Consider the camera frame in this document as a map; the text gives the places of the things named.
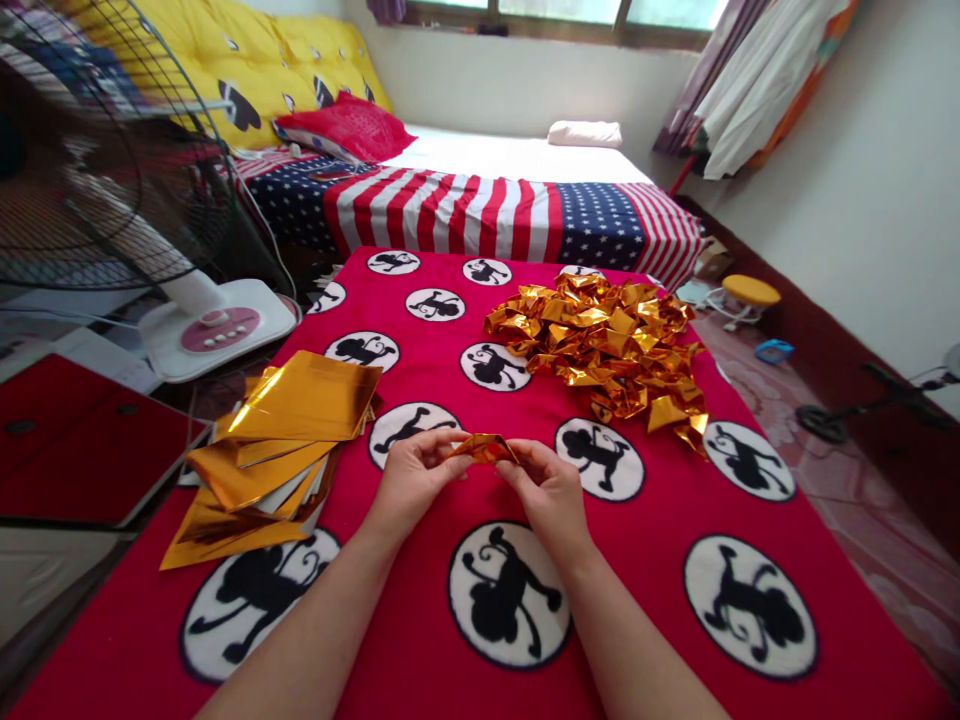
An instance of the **white circle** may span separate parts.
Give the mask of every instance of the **white circle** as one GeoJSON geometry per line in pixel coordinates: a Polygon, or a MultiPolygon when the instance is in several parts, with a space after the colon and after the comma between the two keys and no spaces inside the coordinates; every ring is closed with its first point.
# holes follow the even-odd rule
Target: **white circle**
{"type": "Polygon", "coordinates": [[[459,295],[439,288],[415,290],[407,295],[404,305],[411,315],[428,322],[450,322],[467,311],[467,304],[459,295]]]}
{"type": "Polygon", "coordinates": [[[222,562],[197,592],[180,632],[184,662],[221,683],[250,657],[340,552],[319,528],[307,540],[250,550],[222,562]]]}
{"type": "Polygon", "coordinates": [[[448,427],[461,430],[460,421],[433,403],[406,403],[381,415],[370,431],[368,449],[374,465],[383,470],[394,443],[424,430],[448,427]]]}
{"type": "Polygon", "coordinates": [[[531,375],[522,358],[514,357],[503,345],[477,343],[460,355],[463,374],[480,387],[495,392],[515,392],[527,386],[531,375]]]}
{"type": "Polygon", "coordinates": [[[497,287],[506,285],[513,279],[513,273],[506,263],[491,258],[474,258],[463,264],[463,276],[477,285],[497,287]]]}
{"type": "Polygon", "coordinates": [[[340,283],[332,282],[320,290],[320,299],[307,310],[307,315],[333,310],[347,299],[347,289],[340,283]]]}
{"type": "Polygon", "coordinates": [[[585,265],[564,265],[559,274],[563,275],[564,273],[567,275],[599,275],[602,278],[607,277],[602,271],[596,268],[586,267],[585,265]]]}
{"type": "Polygon", "coordinates": [[[382,367],[386,372],[400,359],[400,348],[383,333],[361,330],[334,340],[324,356],[351,365],[382,367]]]}
{"type": "Polygon", "coordinates": [[[697,620],[734,660],[781,680],[813,667],[813,619],[790,579],[763,553],[711,535],[690,550],[683,574],[697,620]]]}
{"type": "Polygon", "coordinates": [[[640,454],[616,430],[574,418],[557,430],[557,455],[580,470],[583,489],[594,497],[623,502],[643,485],[646,470],[640,454]]]}
{"type": "Polygon", "coordinates": [[[467,535],[450,562],[447,592],[461,634],[497,665],[544,665],[569,636],[560,574],[524,525],[492,522],[467,535]]]}
{"type": "Polygon", "coordinates": [[[773,502],[796,495],[797,484],[787,464],[753,430],[732,422],[713,422],[703,434],[703,446],[724,477],[751,495],[773,502]]]}
{"type": "Polygon", "coordinates": [[[420,258],[406,250],[384,250],[371,255],[367,267],[381,275],[408,275],[420,267],[420,258]]]}

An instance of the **white wall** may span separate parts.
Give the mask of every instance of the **white wall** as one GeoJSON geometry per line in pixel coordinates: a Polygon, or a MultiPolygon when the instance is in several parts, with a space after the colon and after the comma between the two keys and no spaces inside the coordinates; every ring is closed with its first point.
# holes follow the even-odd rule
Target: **white wall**
{"type": "Polygon", "coordinates": [[[958,39],[956,0],[866,2],[767,167],[694,192],[908,377],[960,342],[958,39]]]}
{"type": "Polygon", "coordinates": [[[635,165],[660,184],[676,177],[650,148],[695,54],[378,27],[365,3],[346,7],[402,120],[531,137],[555,120],[616,120],[635,165]]]}
{"type": "Polygon", "coordinates": [[[331,15],[345,18],[347,0],[242,0],[250,7],[271,15],[331,15]]]}

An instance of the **mattress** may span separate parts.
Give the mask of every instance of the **mattress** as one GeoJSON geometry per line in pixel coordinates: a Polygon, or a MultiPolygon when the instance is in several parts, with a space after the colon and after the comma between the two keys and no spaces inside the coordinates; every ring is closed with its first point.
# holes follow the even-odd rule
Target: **mattress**
{"type": "Polygon", "coordinates": [[[551,145],[546,138],[518,138],[407,125],[417,139],[387,167],[422,168],[451,175],[531,182],[646,183],[619,150],[551,145]]]}

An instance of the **stack of gold foil sheets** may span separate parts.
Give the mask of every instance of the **stack of gold foil sheets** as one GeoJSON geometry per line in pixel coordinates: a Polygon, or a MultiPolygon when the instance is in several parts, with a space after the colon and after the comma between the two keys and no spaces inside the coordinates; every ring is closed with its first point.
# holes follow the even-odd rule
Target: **stack of gold foil sheets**
{"type": "Polygon", "coordinates": [[[203,485],[161,570],[308,537],[333,484],[343,443],[381,405],[382,369],[300,351],[248,380],[214,442],[187,455],[203,485]]]}

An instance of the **red pillow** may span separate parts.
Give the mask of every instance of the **red pillow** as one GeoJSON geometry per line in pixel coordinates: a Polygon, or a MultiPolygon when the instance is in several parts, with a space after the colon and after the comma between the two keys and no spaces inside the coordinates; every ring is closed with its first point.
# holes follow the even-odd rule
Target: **red pillow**
{"type": "Polygon", "coordinates": [[[381,107],[342,92],[333,105],[277,118],[287,130],[306,130],[340,145],[365,163],[396,157],[415,138],[381,107]]]}

